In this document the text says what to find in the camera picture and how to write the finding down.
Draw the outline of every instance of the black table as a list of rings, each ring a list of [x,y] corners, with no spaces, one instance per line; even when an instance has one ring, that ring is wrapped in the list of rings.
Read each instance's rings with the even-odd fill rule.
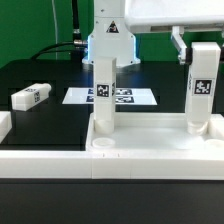
[[[151,62],[117,75],[117,86],[151,88],[157,106],[120,105],[117,111],[184,112],[187,67]],[[48,100],[12,111],[10,95],[47,82]],[[69,87],[92,87],[93,73],[70,61],[13,61],[0,70],[0,110],[13,128],[0,150],[85,150],[92,105],[62,105]],[[219,74],[214,113],[224,113]],[[1,179],[0,223],[223,223],[224,183],[191,180]]]

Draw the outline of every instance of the white rectangular block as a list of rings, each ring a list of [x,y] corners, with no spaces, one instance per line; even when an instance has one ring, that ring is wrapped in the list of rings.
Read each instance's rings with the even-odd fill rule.
[[[94,121],[99,133],[114,131],[116,58],[99,57],[94,63]]]
[[[12,109],[27,111],[31,107],[47,99],[49,97],[50,90],[51,86],[47,83],[36,83],[32,86],[25,88],[11,95]]]
[[[72,151],[0,151],[0,178],[92,177],[92,155]]]
[[[94,153],[92,160],[93,179],[130,179],[131,160],[120,152]]]
[[[10,112],[0,112],[0,143],[12,128]]]
[[[185,113],[188,131],[204,134],[211,116],[221,49],[217,43],[193,43]]]

